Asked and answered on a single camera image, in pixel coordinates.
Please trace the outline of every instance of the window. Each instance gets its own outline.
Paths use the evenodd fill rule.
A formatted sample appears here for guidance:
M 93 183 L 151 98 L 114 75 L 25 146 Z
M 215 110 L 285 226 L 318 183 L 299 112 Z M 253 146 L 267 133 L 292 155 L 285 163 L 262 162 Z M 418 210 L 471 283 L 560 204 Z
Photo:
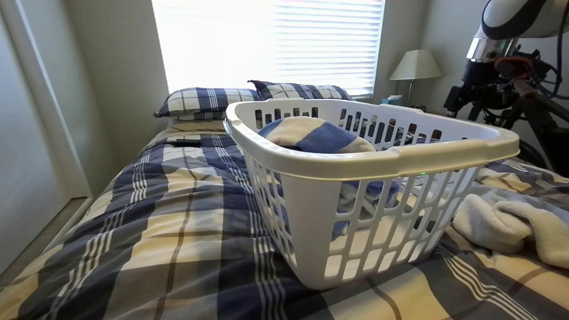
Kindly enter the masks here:
M 153 0 L 171 91 L 247 80 L 374 91 L 384 0 Z

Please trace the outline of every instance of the laundry basket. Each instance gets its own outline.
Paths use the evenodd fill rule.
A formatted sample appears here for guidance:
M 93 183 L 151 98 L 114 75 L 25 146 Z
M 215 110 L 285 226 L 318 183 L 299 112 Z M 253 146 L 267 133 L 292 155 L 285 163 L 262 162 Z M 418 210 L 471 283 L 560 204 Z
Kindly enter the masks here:
M 256 133 L 281 117 L 322 117 L 375 151 L 306 153 Z M 267 231 L 317 290 L 427 258 L 477 167 L 518 155 L 518 135 L 502 128 L 343 99 L 233 103 L 224 126 L 244 151 Z

